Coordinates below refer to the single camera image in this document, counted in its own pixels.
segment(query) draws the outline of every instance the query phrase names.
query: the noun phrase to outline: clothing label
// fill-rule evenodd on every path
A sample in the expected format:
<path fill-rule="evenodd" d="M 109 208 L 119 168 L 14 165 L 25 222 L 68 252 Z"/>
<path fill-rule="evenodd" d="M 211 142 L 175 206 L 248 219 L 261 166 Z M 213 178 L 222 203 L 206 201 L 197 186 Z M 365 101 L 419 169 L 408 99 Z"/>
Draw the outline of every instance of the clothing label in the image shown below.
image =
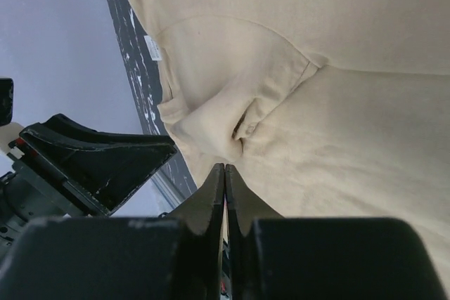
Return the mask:
<path fill-rule="evenodd" d="M 161 61 L 161 52 L 160 48 L 158 47 L 158 44 L 156 44 L 156 41 L 154 41 L 152 38 L 150 38 L 148 35 L 144 36 L 144 39 L 147 43 L 148 51 L 150 52 L 150 57 L 153 61 Z"/>

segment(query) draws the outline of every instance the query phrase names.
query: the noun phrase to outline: robotic arm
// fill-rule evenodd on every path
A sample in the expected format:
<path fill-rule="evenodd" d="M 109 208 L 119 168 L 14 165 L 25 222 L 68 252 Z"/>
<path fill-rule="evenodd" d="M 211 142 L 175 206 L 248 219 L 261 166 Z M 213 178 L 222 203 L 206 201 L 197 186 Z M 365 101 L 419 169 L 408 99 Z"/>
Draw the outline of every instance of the robotic arm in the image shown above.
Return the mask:
<path fill-rule="evenodd" d="M 11 123 L 13 81 L 0 79 L 0 259 L 31 219 L 110 216 L 175 153 L 167 136 L 99 133 L 64 115 Z"/>

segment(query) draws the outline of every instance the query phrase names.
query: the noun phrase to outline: gray wall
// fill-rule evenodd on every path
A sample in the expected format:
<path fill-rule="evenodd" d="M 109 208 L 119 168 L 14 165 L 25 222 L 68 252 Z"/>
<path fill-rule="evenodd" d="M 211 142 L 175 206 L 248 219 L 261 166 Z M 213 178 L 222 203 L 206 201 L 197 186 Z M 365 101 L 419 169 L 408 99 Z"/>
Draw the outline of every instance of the gray wall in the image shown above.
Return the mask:
<path fill-rule="evenodd" d="M 0 0 L 0 77 L 15 82 L 13 120 L 63 113 L 89 128 L 142 133 L 106 0 Z M 0 158 L 0 174 L 11 163 Z M 153 185 L 117 214 L 167 205 Z"/>

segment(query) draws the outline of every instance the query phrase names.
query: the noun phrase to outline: metal component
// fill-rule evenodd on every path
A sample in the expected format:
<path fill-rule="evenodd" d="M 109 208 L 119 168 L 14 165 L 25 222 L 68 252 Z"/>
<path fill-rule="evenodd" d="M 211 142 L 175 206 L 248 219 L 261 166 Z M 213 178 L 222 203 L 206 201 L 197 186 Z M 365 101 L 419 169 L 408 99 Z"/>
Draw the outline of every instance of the metal component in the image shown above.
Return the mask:
<path fill-rule="evenodd" d="M 31 218 L 64 215 L 17 173 L 0 178 L 0 212 L 0 257 L 6 254 Z"/>
<path fill-rule="evenodd" d="M 66 198 L 55 185 L 33 171 L 26 163 L 16 161 L 13 163 L 13 169 L 15 170 L 14 183 L 23 189 L 19 192 L 21 197 L 26 197 L 28 195 L 34 196 L 36 193 L 39 193 L 41 198 L 44 198 L 48 203 L 54 205 L 59 210 L 56 214 L 45 213 L 44 211 L 40 216 L 56 216 L 60 215 L 60 213 L 62 213 L 62 215 L 68 214 L 74 217 L 84 215 L 84 212 L 71 200 Z"/>
<path fill-rule="evenodd" d="M 169 206 L 175 209 L 179 206 L 185 198 L 178 190 L 178 188 L 172 183 L 172 181 L 165 175 L 164 172 L 158 171 L 156 172 L 152 178 L 152 181 L 155 182 L 156 188 L 160 191 L 161 195 L 167 200 Z"/>
<path fill-rule="evenodd" d="M 25 153 L 21 149 L 19 149 L 17 147 L 12 148 L 9 153 L 12 156 L 14 156 L 16 159 L 21 159 L 22 156 L 25 155 Z"/>

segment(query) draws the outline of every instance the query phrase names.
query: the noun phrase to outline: beige shirt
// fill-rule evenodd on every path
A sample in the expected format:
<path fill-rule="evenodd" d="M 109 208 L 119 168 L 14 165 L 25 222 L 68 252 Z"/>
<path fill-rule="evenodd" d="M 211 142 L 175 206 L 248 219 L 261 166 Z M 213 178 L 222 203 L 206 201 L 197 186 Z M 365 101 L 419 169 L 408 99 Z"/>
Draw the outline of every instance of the beige shirt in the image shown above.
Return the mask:
<path fill-rule="evenodd" d="M 198 185 L 233 163 L 285 216 L 404 219 L 450 289 L 449 0 L 129 1 Z"/>

